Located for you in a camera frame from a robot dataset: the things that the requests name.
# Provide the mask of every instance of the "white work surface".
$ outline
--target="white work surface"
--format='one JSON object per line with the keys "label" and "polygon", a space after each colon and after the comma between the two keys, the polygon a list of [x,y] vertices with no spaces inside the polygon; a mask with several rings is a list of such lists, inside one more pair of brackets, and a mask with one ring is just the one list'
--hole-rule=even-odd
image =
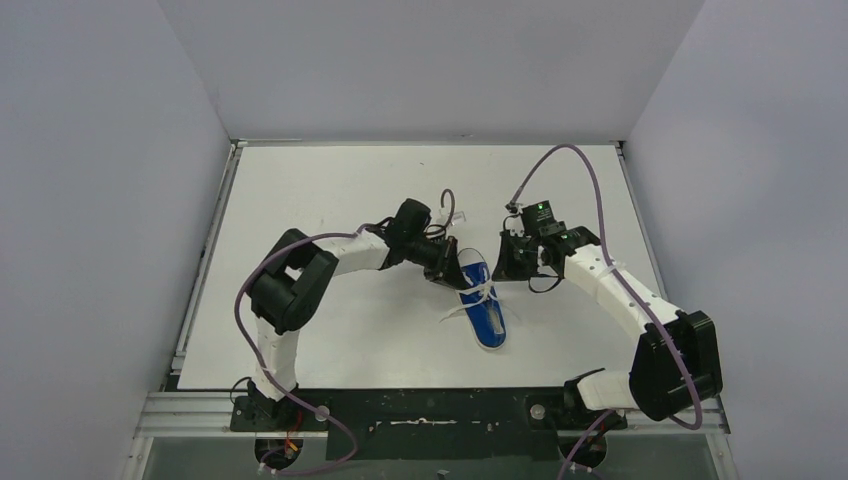
{"label": "white work surface", "polygon": [[[467,221],[451,233],[494,269],[504,205],[548,146],[282,146],[242,153],[180,376],[183,389],[229,389],[254,372],[236,329],[233,300],[280,235],[350,232],[393,215],[407,197],[433,208],[456,193]],[[657,289],[648,250],[613,146],[584,147],[597,171],[612,256]],[[580,159],[554,154],[520,202],[548,199],[558,220],[598,232],[595,199]],[[506,343],[481,349],[467,317],[443,322],[456,293],[404,263],[335,278],[301,330],[297,375],[304,388],[459,388],[555,386],[599,367],[629,370],[634,347],[615,320],[563,282],[535,295],[526,282],[498,283]],[[255,334],[250,299],[242,317]]]}

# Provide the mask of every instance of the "blue shoe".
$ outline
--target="blue shoe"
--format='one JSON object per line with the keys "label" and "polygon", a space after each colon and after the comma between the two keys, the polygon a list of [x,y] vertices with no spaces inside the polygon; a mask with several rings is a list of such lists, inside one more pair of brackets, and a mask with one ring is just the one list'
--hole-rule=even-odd
{"label": "blue shoe", "polygon": [[478,261],[463,265],[460,269],[471,287],[457,292],[462,306],[455,311],[465,310],[477,343],[481,347],[490,350],[499,348],[506,341],[506,327],[489,267],[485,261]]}

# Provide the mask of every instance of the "white wall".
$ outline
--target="white wall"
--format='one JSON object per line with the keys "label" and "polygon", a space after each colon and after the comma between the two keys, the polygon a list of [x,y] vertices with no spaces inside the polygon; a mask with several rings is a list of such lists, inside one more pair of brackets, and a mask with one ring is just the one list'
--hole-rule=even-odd
{"label": "white wall", "polygon": [[154,0],[0,2],[0,477],[119,473],[227,148]]}
{"label": "white wall", "polygon": [[716,321],[746,480],[844,478],[848,3],[707,0],[626,144],[673,300]]}
{"label": "white wall", "polygon": [[237,138],[623,139],[703,0],[159,0]]}

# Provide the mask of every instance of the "metal frame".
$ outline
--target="metal frame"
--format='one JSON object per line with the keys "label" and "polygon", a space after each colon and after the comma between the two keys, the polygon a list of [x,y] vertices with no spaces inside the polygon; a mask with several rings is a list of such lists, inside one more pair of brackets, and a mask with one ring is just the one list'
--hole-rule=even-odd
{"label": "metal frame", "polygon": [[[650,239],[645,231],[645,225],[639,211],[638,203],[633,196],[633,188],[630,182],[627,165],[621,148],[621,142],[612,142],[619,156],[619,163],[636,210],[636,217],[642,231],[642,236],[648,249],[648,255],[657,278],[660,294],[666,298],[667,293],[662,282],[659,267]],[[226,166],[221,180],[218,197],[215,204],[212,223],[209,228],[206,242],[203,247],[200,264],[198,265],[194,287],[191,292],[189,303],[186,307],[182,329],[180,331],[176,352],[171,362],[171,374],[179,375],[185,359],[185,351],[191,336],[191,328],[197,314],[197,306],[209,271],[212,255],[218,239],[218,233],[226,212],[238,163],[244,147],[246,146],[281,146],[281,145],[481,145],[499,144],[498,142],[480,142],[470,137],[458,136],[454,141],[444,142],[303,142],[300,139],[283,140],[239,140],[233,142],[227,158]],[[715,464],[716,472],[721,480],[738,480],[730,448],[727,441],[729,426],[721,399],[710,399],[703,403],[704,426],[698,431],[681,429],[679,426],[666,420],[654,422],[641,413],[628,414],[628,428],[626,430],[610,431],[608,435],[667,435],[667,434],[691,434],[704,435]],[[124,468],[123,480],[139,480],[143,478],[147,465],[149,452],[155,438],[183,437],[183,438],[210,438],[210,437],[248,437],[248,438],[280,438],[285,435],[279,433],[254,433],[254,432],[232,432],[229,428],[233,405],[230,396],[223,392],[155,392],[150,393],[141,412],[136,434],[133,439],[127,463]],[[691,421],[694,413],[691,410],[681,412],[684,420]],[[561,431],[561,435],[574,435],[582,432]],[[295,432],[293,438],[326,438],[325,432]]]}

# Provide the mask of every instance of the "screw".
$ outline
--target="screw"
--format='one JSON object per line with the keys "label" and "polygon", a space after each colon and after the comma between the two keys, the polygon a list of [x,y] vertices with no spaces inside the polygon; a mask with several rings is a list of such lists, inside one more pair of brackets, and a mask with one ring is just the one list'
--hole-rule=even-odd
{"label": "screw", "polygon": [[330,409],[327,408],[325,405],[321,405],[321,406],[318,407],[318,411],[323,413],[323,415],[316,413],[315,414],[315,420],[317,420],[319,422],[326,422],[327,421],[326,416],[330,414]]}
{"label": "screw", "polygon": [[533,405],[532,407],[530,407],[530,418],[532,418],[533,420],[544,419],[545,418],[545,407],[543,407],[542,405],[539,405],[538,403],[536,405]]}

